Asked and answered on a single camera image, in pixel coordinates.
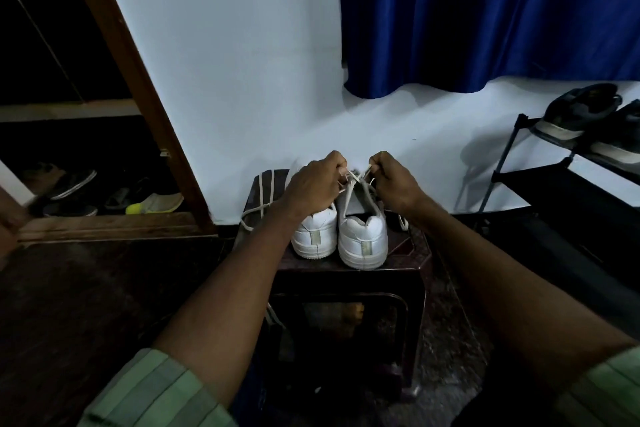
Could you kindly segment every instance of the black shoe rack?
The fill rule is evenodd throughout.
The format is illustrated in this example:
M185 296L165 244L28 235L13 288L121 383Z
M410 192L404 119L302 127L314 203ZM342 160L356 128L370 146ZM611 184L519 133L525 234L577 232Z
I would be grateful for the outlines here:
M527 201L551 229L590 256L608 275L622 286L640 292L640 210L569 169L573 158L581 155L640 185L637 166L619 165L600 158L589 153L588 145L581 142L563 142L542 134L533 127L539 120L524 114L518 116L479 213L484 212L495 184L503 183ZM518 132L524 129L571 150L571 155L557 164L501 172Z

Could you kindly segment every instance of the yellow shoe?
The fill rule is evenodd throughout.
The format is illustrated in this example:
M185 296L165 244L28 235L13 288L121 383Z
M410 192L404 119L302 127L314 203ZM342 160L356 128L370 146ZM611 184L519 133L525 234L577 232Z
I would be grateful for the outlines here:
M151 214L151 213L171 213L177 210L184 197L177 192L176 194L151 194L141 203L130 204L125 210L125 214Z

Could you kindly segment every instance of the door frame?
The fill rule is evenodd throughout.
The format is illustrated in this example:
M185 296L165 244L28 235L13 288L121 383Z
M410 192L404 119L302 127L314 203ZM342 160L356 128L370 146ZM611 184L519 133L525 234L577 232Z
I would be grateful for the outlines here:
M209 207L198 186L156 88L149 77L138 48L116 0L84 0L100 27L107 47L122 73L140 113L145 118L167 162L184 200L203 232L214 233Z

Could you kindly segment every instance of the white shoe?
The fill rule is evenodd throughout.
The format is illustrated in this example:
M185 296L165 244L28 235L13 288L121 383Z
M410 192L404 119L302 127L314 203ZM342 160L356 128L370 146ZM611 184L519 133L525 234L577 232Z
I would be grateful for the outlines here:
M295 162L285 181L285 189L296 172L306 164ZM319 213L307 216L291 239L293 250L304 259L317 260L328 257L338 245L337 212L335 205Z
M351 177L336 200L338 208L338 253L354 269L376 269L387 260L387 221L383 207L373 199L374 189L364 180L367 172ZM357 215L365 215L366 222Z

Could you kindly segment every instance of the sleeve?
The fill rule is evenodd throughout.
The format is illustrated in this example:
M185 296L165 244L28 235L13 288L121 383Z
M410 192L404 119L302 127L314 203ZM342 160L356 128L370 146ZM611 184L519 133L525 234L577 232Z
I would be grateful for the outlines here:
M84 411L79 426L236 427L209 390L158 350L140 350Z
M592 368L556 402L565 426L640 426L640 347Z

